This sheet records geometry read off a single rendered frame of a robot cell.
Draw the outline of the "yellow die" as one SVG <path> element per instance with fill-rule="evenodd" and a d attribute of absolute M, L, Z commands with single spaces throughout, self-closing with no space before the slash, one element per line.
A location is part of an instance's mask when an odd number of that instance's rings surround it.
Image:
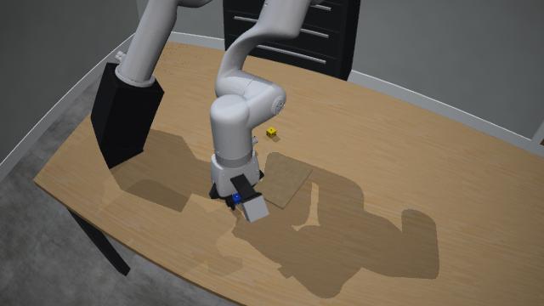
<path fill-rule="evenodd" d="M 276 136 L 276 130 L 273 127 L 270 127 L 266 130 L 266 135 L 272 139 L 274 136 Z"/>

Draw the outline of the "tan square mat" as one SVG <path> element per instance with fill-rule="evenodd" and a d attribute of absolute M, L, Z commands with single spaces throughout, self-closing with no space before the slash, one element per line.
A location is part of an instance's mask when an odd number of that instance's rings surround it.
<path fill-rule="evenodd" d="M 313 171 L 281 153 L 265 147 L 257 156 L 264 176 L 253 187 L 266 201 L 284 209 Z"/>

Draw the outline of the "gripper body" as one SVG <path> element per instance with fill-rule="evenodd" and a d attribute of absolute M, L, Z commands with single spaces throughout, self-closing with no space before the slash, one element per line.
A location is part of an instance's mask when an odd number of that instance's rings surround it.
<path fill-rule="evenodd" d="M 246 166 L 246 167 L 245 167 Z M 260 171 L 258 165 L 258 159 L 255 150 L 252 151 L 251 160 L 242 167 L 227 168 L 220 165 L 215 155 L 212 155 L 211 159 L 211 181 L 212 185 L 216 184 L 217 192 L 219 196 L 226 197 L 237 192 L 235 186 L 231 183 L 230 179 L 244 173 L 251 185 L 256 184 L 260 178 Z M 235 171 L 231 171 L 235 170 Z"/>

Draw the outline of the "blue die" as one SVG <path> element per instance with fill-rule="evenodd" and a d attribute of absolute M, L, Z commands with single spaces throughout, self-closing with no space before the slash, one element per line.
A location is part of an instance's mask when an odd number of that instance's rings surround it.
<path fill-rule="evenodd" d="M 239 195 L 239 193 L 233 194 L 233 195 L 232 195 L 232 198 L 233 198 L 234 201 L 235 201 L 235 205 L 240 204 L 239 200 L 242 199 L 241 196 Z"/>

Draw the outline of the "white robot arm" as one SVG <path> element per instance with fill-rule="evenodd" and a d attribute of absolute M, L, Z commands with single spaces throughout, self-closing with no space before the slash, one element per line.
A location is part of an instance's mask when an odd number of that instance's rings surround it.
<path fill-rule="evenodd" d="M 212 0 L 149 0 L 127 54 L 115 56 L 116 76 L 141 88 L 154 84 L 152 74 L 177 19 L 177 7 L 199 8 Z M 223 167 L 245 166 L 258 142 L 252 130 L 279 114 L 286 92 L 278 84 L 242 71 L 248 54 L 259 44 L 298 37 L 309 6 L 324 0 L 265 0 L 258 22 L 227 49 L 218 70 L 210 121 L 215 158 Z M 125 56 L 124 56 L 125 55 Z M 234 145 L 235 148 L 232 148 Z M 243 174 L 230 179 L 242 199 L 246 221 L 269 215 L 262 193 Z"/>

